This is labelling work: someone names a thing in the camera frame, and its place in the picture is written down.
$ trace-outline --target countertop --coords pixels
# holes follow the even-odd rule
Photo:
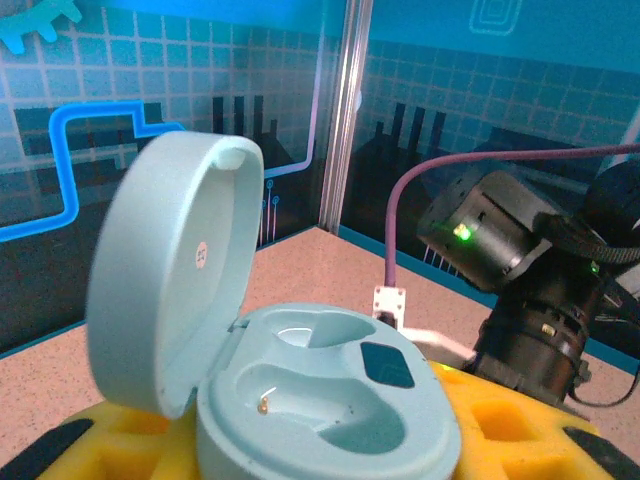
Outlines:
[[[287,302],[318,302],[371,313],[373,289],[382,283],[384,261],[319,229],[311,229],[256,254],[243,311]],[[407,289],[409,327],[440,331],[473,346],[489,310],[465,297],[399,269]],[[632,377],[587,356],[593,380],[584,399],[623,395]],[[91,377],[85,327],[0,360],[0,465],[65,418],[102,401]],[[602,435],[640,463],[640,394],[605,410],[582,408]]]

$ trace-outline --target purple cable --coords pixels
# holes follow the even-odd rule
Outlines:
[[[480,160],[557,160],[568,158],[603,157],[608,155],[623,155],[639,153],[640,143],[629,145],[611,145],[606,147],[568,148],[561,150],[521,150],[515,152],[473,152],[457,153],[444,157],[434,158],[416,165],[394,185],[387,203],[387,218],[385,224],[385,258],[384,258],[384,284],[387,287],[396,286],[396,212],[400,195],[407,184],[421,173],[432,168],[453,165],[455,163],[471,163]]]

